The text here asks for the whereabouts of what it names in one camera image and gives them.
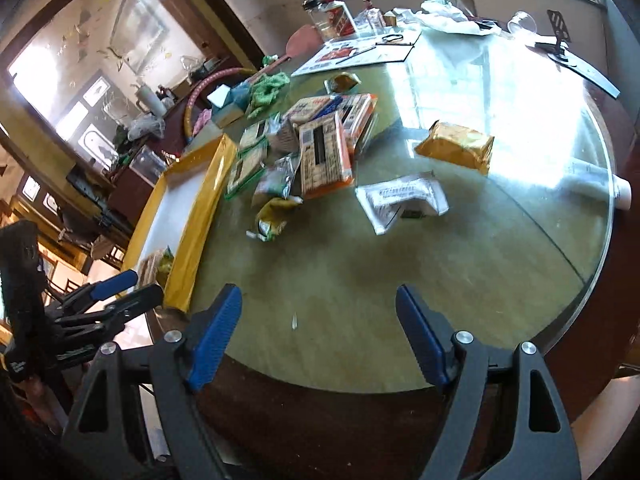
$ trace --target yellow tray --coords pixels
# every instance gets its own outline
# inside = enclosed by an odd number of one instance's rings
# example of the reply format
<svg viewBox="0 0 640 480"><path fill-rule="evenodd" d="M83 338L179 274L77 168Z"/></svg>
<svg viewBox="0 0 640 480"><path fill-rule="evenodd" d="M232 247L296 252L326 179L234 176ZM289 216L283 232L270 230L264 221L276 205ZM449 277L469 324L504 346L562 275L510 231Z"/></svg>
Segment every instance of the yellow tray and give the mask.
<svg viewBox="0 0 640 480"><path fill-rule="evenodd" d="M223 134L172 164L158 180L131 237L124 269L137 269L154 251L169 247L174 266L164 306L187 312L200 257L236 145Z"/></svg>

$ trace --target glass tabletop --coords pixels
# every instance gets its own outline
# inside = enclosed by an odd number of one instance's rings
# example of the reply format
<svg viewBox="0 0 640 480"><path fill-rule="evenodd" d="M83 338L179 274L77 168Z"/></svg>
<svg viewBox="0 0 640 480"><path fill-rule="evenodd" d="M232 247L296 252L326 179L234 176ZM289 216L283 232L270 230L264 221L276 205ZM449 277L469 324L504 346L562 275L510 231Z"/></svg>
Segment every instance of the glass tabletop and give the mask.
<svg viewBox="0 0 640 480"><path fill-rule="evenodd" d="M207 308L225 283L241 288L227 354L302 386L411 390L426 382L396 318L403 283L456 330L504 348L577 310L604 260L613 207L610 162L583 79L507 38L432 30L405 62L349 71L362 80L358 92L379 97L370 141L354 162L356 186L433 171L450 210L401 219L376 236L350 187L307 200L276 240L260 242L245 234L257 212L255 185L221 200L191 311ZM333 73L292 78L272 112L323 94ZM495 136L488 177L415 155L436 120ZM245 126L226 130L238 141ZM585 192L575 177L585 163L602 193Z"/></svg>

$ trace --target yellow snack bag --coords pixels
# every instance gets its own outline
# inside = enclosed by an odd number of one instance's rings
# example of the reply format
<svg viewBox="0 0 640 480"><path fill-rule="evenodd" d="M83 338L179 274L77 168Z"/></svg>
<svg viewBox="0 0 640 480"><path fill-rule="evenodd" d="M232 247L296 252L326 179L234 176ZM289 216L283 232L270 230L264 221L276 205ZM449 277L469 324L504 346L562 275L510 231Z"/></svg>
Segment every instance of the yellow snack bag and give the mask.
<svg viewBox="0 0 640 480"><path fill-rule="evenodd" d="M418 155L489 173L494 137L466 126L435 121L429 137L415 147Z"/></svg>

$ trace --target green towel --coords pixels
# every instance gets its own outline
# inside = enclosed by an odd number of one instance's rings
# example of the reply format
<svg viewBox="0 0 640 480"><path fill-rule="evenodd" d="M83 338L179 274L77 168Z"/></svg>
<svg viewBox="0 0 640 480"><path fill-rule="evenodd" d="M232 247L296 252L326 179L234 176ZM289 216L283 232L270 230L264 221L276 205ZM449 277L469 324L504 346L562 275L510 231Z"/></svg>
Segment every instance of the green towel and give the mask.
<svg viewBox="0 0 640 480"><path fill-rule="evenodd" d="M280 89L289 83L287 74L280 72L275 75L263 75L251 87L249 119L255 119L262 112L267 110L278 98Z"/></svg>

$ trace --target metal screw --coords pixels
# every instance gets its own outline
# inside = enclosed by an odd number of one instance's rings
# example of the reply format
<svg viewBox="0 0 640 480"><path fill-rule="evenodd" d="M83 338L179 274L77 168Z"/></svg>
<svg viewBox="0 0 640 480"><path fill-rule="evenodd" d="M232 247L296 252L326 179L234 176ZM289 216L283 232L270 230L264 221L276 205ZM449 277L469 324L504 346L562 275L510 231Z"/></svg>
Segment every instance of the metal screw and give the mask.
<svg viewBox="0 0 640 480"><path fill-rule="evenodd" d="M520 345L520 348L522 348L522 351L525 354L529 354L529 355L533 355L536 353L536 346L533 343L530 343L529 341L525 341L524 343L522 343Z"/></svg>
<svg viewBox="0 0 640 480"><path fill-rule="evenodd" d="M177 343L180 339L182 339L182 332L179 330L169 330L164 334L164 340L168 343Z"/></svg>
<svg viewBox="0 0 640 480"><path fill-rule="evenodd" d="M466 330L461 330L456 334L456 339L459 343L463 345L468 345L474 340L474 336L471 332L467 332Z"/></svg>
<svg viewBox="0 0 640 480"><path fill-rule="evenodd" d="M118 345L116 345L116 343L114 343L113 341L109 341L108 343L105 343L100 347L100 353L104 355L113 354L117 348Z"/></svg>

